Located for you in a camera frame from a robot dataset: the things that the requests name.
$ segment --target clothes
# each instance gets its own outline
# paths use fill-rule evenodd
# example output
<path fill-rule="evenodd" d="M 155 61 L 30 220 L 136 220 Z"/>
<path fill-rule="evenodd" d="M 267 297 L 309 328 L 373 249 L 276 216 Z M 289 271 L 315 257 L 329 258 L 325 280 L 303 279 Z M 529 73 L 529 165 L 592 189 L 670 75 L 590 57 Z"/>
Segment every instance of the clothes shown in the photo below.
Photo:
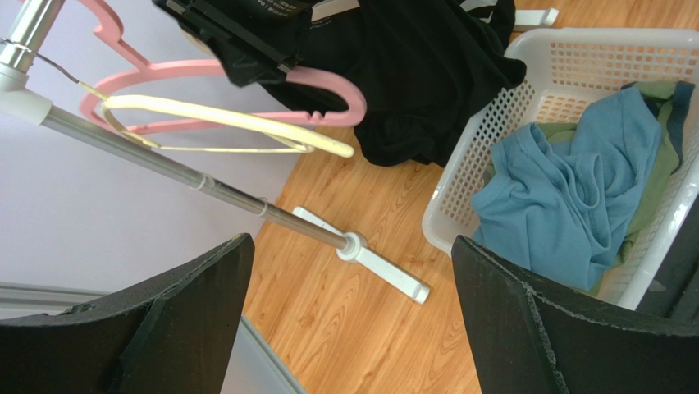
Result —
<path fill-rule="evenodd" d="M 689 104 L 694 92 L 694 84 L 679 81 L 652 81 L 633 82 L 623 86 L 621 89 L 634 86 L 641 91 L 648 109 L 655 117 L 660 116 L 660 112 L 665 107 L 666 114 L 660 120 L 662 126 L 667 127 L 669 139 L 674 150 L 679 156 L 678 168 L 682 165 L 682 141 L 684 121 L 689 114 Z"/>
<path fill-rule="evenodd" d="M 559 283 L 589 290 L 614 263 L 660 145 L 636 88 L 592 104 L 570 142 L 535 124 L 492 147 L 496 174 L 471 198 L 473 239 Z"/>
<path fill-rule="evenodd" d="M 368 113 L 354 133 L 369 162 L 393 166 L 412 158 L 445 166 L 468 119 L 502 88 L 519 85 L 524 63 L 503 57 L 495 31 L 455 0 L 359 4 L 297 38 L 300 64 L 343 75 L 363 92 Z M 512 14 L 511 32 L 514 2 L 498 4 Z M 334 94 L 314 88 L 263 87 L 292 110 L 346 109 Z"/>
<path fill-rule="evenodd" d="M 639 232 L 653 221 L 670 175 L 682 165 L 683 125 L 694 90 L 693 84 L 682 81 L 637 82 L 633 87 L 641 91 L 651 112 L 656 112 L 663 139 L 658 149 L 656 165 L 643 191 L 638 210 L 628 226 L 628 234 L 619 249 L 615 265 L 628 259 Z"/>
<path fill-rule="evenodd" d="M 466 0 L 461 8 L 470 16 L 485 21 L 497 34 L 503 48 L 507 48 L 514 28 L 514 1 Z"/>

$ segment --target white plastic foot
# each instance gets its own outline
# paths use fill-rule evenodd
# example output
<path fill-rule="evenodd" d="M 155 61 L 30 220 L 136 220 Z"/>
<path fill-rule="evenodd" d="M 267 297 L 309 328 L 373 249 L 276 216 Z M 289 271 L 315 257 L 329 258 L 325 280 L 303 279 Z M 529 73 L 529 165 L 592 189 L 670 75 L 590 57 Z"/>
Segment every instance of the white plastic foot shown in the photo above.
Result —
<path fill-rule="evenodd" d="M 514 31 L 524 32 L 552 27 L 558 18 L 558 10 L 553 7 L 548 10 L 517 10 L 514 15 Z"/>
<path fill-rule="evenodd" d="M 294 215 L 311 222 L 316 226 L 325 228 L 339 236 L 349 240 L 347 247 L 338 249 L 337 255 L 348 263 L 360 263 L 381 279 L 389 282 L 393 287 L 402 291 L 415 302 L 422 304 L 430 294 L 430 287 L 407 273 L 402 268 L 397 267 L 391 261 L 367 247 L 367 240 L 356 232 L 342 232 L 333 227 L 330 223 L 320 218 L 315 213 L 303 207 L 296 207 Z"/>

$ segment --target black object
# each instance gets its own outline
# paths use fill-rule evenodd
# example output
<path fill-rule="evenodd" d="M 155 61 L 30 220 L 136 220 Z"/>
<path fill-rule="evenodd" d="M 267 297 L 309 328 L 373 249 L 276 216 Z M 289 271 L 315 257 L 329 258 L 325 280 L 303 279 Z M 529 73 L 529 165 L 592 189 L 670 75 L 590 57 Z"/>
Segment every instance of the black object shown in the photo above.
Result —
<path fill-rule="evenodd" d="M 695 201 L 689 209 L 673 244 L 636 311 L 654 316 L 670 317 L 679 297 L 697 270 L 698 237 L 699 200 Z"/>
<path fill-rule="evenodd" d="M 588 297 L 459 237 L 454 275 L 484 393 L 689 393 L 699 325 Z"/>
<path fill-rule="evenodd" d="M 468 12 L 470 16 L 486 19 L 488 25 L 496 32 L 503 48 L 507 48 L 515 23 L 513 0 L 498 0 L 493 6 L 478 7 Z"/>
<path fill-rule="evenodd" d="M 322 0 L 233 0 L 258 21 L 284 21 Z"/>
<path fill-rule="evenodd" d="M 0 392 L 219 393 L 253 256 L 237 236 L 64 314 L 0 320 Z"/>
<path fill-rule="evenodd" d="M 286 80 L 286 72 L 301 60 L 296 37 L 311 23 L 310 8 L 302 6 L 318 1 L 294 0 L 285 2 L 289 5 L 286 7 L 279 0 L 273 0 L 288 11 L 268 12 L 266 17 L 264 10 L 270 6 L 258 8 L 254 4 L 268 2 L 153 0 L 156 6 L 173 16 L 184 31 L 213 51 L 228 79 L 240 87 L 254 82 L 280 84 Z"/>
<path fill-rule="evenodd" d="M 684 288 L 670 318 L 683 322 L 699 323 L 699 269 L 694 272 Z"/>
<path fill-rule="evenodd" d="M 498 15 L 507 17 L 496 19 L 511 33 L 514 2 L 499 3 Z M 368 113 L 354 133 L 369 162 L 393 166 L 413 159 L 445 166 L 468 119 L 503 88 L 519 85 L 524 63 L 503 57 L 499 35 L 455 0 L 359 4 L 301 32 L 299 64 L 343 75 L 362 91 Z M 346 109 L 319 89 L 263 87 L 293 110 Z"/>

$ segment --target clothing rack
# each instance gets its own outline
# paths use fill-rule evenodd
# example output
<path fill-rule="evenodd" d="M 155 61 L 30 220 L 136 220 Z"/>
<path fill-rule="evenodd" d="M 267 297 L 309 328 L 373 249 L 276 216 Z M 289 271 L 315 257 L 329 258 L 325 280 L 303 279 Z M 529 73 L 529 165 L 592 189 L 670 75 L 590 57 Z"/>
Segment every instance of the clothing rack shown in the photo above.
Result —
<path fill-rule="evenodd" d="M 65 0 L 28 0 L 5 36 L 16 45 L 0 48 L 0 111 L 45 126 L 71 138 L 164 175 L 265 220 L 282 225 L 337 249 L 350 263 L 361 263 L 418 303 L 430 292 L 427 284 L 370 250 L 357 232 L 342 232 L 305 208 L 293 213 L 255 198 L 212 176 L 166 158 L 116 133 L 54 106 L 48 98 L 28 90 L 27 71 L 56 20 Z"/>

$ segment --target clothes hanger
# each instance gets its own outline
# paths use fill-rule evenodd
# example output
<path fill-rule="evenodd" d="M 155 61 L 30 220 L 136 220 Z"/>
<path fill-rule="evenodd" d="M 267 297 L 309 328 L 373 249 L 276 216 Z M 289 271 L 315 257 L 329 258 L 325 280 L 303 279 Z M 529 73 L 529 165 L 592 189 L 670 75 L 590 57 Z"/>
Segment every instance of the clothes hanger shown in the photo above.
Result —
<path fill-rule="evenodd" d="M 10 44 L 23 51 L 26 51 L 33 56 L 45 61 L 49 65 L 59 70 L 65 77 L 76 83 L 81 88 L 85 89 L 90 94 L 101 99 L 102 105 L 100 112 L 102 113 L 107 124 L 115 131 L 119 132 L 129 140 L 139 143 L 148 148 L 165 149 L 165 150 L 180 150 L 190 152 L 214 152 L 214 153 L 309 153 L 316 148 L 326 150 L 327 152 L 348 158 L 354 154 L 354 148 L 340 141 L 318 134 L 314 131 L 304 129 L 303 127 L 290 125 L 281 121 L 257 117 L 248 113 L 240 113 L 228 111 L 220 108 L 206 107 L 192 103 L 183 103 L 167 98 L 143 96 L 138 94 L 129 94 L 122 96 L 111 96 L 105 94 L 93 86 L 88 85 L 84 81 L 78 80 L 66 69 L 56 64 L 51 59 L 48 59 L 41 53 L 38 53 L 25 45 L 19 44 L 11 39 L 0 38 L 0 44 Z M 275 140 L 289 146 L 289 149 L 228 149 L 228 148 L 187 148 L 176 146 L 164 146 L 154 142 L 138 133 L 129 131 L 124 127 L 112 114 L 113 109 L 128 109 L 138 108 L 152 112 L 167 113 L 171 115 L 192 117 L 195 119 L 203 119 L 227 126 L 236 126 L 251 131 L 259 131 L 269 135 Z"/>
<path fill-rule="evenodd" d="M 170 78 L 179 78 L 185 76 L 224 76 L 225 73 L 221 68 L 221 65 L 217 60 L 189 60 L 189 61 L 177 61 L 177 62 L 164 62 L 164 63 L 151 63 L 138 51 L 133 49 L 127 42 L 122 39 L 123 35 L 123 25 L 118 15 L 103 1 L 103 0 L 78 0 L 85 7 L 87 7 L 100 22 L 100 26 L 95 28 L 95 35 L 103 41 L 107 46 L 112 48 L 115 52 L 120 54 L 128 62 L 134 65 L 136 68 L 134 70 L 125 71 L 114 76 L 110 76 L 104 80 L 99 81 L 94 89 L 106 96 L 111 93 L 124 89 L 125 87 L 141 84 L 144 82 L 149 82 L 152 80 L 165 80 Z M 355 126 L 359 124 L 364 114 L 366 113 L 367 104 L 359 89 L 354 86 L 348 80 L 338 76 L 336 74 L 308 69 L 303 67 L 296 67 L 289 71 L 286 77 L 286 81 L 290 83 L 302 84 L 317 87 L 320 89 L 330 90 L 331 92 L 342 97 L 348 104 L 348 110 L 345 112 L 328 112 L 325 116 L 321 115 L 319 112 L 314 114 L 309 114 L 307 112 L 264 112 L 255 113 L 253 115 L 257 117 L 264 117 L 267 119 L 274 119 L 278 121 L 283 121 L 292 125 L 310 125 L 310 126 Z M 126 101 L 128 99 L 134 99 L 130 101 L 127 105 Z M 99 124 L 100 126 L 107 126 L 109 122 L 100 117 L 95 109 L 98 106 L 101 98 L 96 94 L 87 94 L 82 102 L 80 103 L 80 111 L 92 122 Z M 145 102 L 143 97 L 134 98 L 132 96 L 121 96 L 118 100 L 111 100 L 111 103 L 119 103 L 120 108 L 142 108 Z M 101 111 L 108 110 L 108 104 Z M 204 114 L 202 112 L 203 106 L 198 106 L 195 111 L 189 111 L 187 113 L 199 115 Z M 214 128 L 221 126 L 229 126 L 231 118 L 227 118 L 224 124 L 219 124 L 208 120 L 210 116 L 215 117 L 218 121 L 222 120 L 220 116 L 221 113 L 217 112 L 217 116 L 213 116 L 212 112 L 207 116 L 197 119 L 185 119 L 179 121 L 161 121 L 150 123 L 141 126 L 131 126 L 127 127 L 126 130 L 135 133 L 135 135 L 145 135 L 151 133 L 169 132 L 169 131 L 185 131 L 185 130 L 197 130 L 204 128 Z M 333 151 L 333 153 L 345 156 L 348 154 L 348 145 L 342 144 L 339 141 L 330 143 L 330 139 L 325 136 L 319 135 L 318 133 L 313 133 L 312 131 L 307 132 L 312 133 L 312 135 L 318 136 L 318 138 L 311 138 L 311 135 L 302 133 L 303 140 L 311 141 L 319 149 L 339 149 L 338 151 Z M 299 146 L 299 144 L 294 143 L 285 137 L 276 135 L 276 140 L 279 140 L 283 144 L 290 146 L 297 152 L 308 152 L 308 146 Z M 143 144 L 157 144 L 151 140 L 142 140 Z M 253 150 L 244 149 L 176 149 L 176 147 L 168 147 L 171 150 L 199 150 L 207 152 L 252 152 Z"/>

